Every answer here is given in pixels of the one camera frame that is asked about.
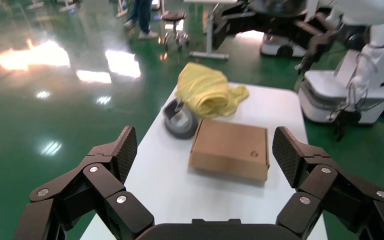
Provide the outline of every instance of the white sneaker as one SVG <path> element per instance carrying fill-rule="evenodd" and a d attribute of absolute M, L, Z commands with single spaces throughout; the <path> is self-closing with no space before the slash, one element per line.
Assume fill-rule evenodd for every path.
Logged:
<path fill-rule="evenodd" d="M 135 28 L 135 23 L 132 21 L 132 20 L 128 20 L 125 24 L 124 24 L 124 30 L 126 32 L 129 32 L 130 30 L 132 30 L 133 28 Z"/>
<path fill-rule="evenodd" d="M 156 39 L 158 37 L 157 32 L 149 31 L 148 34 L 144 33 L 143 31 L 140 31 L 139 33 L 139 39 Z"/>

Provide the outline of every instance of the small logo on box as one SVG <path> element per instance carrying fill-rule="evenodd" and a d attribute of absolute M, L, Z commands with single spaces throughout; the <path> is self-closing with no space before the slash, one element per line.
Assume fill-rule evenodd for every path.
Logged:
<path fill-rule="evenodd" d="M 253 157 L 253 158 L 258 157 L 258 152 L 257 151 L 252 151 L 251 152 L 251 157 Z"/>

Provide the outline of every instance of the roll of tape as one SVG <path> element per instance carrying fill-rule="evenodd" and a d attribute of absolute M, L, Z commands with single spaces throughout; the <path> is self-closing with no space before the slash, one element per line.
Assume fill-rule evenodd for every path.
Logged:
<path fill-rule="evenodd" d="M 177 139 L 191 139 L 198 129 L 198 118 L 176 99 L 163 110 L 164 126 Z"/>

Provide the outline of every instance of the brown cardboard box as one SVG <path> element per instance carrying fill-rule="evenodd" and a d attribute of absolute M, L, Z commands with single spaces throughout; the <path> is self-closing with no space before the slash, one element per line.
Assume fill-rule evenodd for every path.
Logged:
<path fill-rule="evenodd" d="M 189 166 L 266 181 L 267 129 L 203 119 L 195 134 Z"/>

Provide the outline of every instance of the stool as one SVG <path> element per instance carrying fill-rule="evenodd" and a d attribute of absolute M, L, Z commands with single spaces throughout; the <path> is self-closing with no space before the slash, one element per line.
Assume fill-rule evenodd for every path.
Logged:
<path fill-rule="evenodd" d="M 177 49 L 179 52 L 182 50 L 181 40 L 186 40 L 185 45 L 189 45 L 189 35 L 185 31 L 177 31 L 176 27 L 179 21 L 184 20 L 186 18 L 186 14 L 184 12 L 169 12 L 166 11 L 162 15 L 162 19 L 166 22 L 173 23 L 173 31 L 169 31 L 165 34 L 164 44 L 165 50 L 169 50 L 169 45 L 167 43 L 170 39 L 175 39 L 177 44 Z"/>

